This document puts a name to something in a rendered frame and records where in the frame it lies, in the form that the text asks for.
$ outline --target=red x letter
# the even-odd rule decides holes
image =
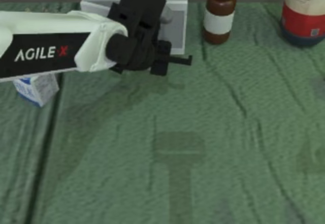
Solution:
[[[68,52],[68,46],[61,46],[60,50],[57,50],[57,52],[59,53],[59,56],[66,56]]]

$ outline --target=red stripe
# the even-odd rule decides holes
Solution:
[[[318,28],[320,29],[319,34],[313,37],[325,35],[325,15],[302,15],[294,12],[284,3],[282,9],[282,22],[284,20],[284,28],[294,35],[311,37],[311,31]]]

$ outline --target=brown bottle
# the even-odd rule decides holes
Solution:
[[[203,36],[212,44],[222,44],[230,36],[237,0],[207,0]]]

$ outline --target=bottle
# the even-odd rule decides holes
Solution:
[[[318,44],[325,38],[325,0],[284,0],[280,27],[293,45]]]
[[[230,36],[237,0],[207,0],[203,24],[204,39],[222,44]]]

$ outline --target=green tablecloth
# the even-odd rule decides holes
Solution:
[[[76,4],[0,4],[0,11],[67,12]],[[43,109],[18,97],[12,82],[0,83],[0,223],[24,223],[33,206],[43,147],[54,101]]]
[[[280,12],[239,4],[212,46],[191,4],[191,67],[65,74],[34,223],[323,224],[325,43],[285,43]]]

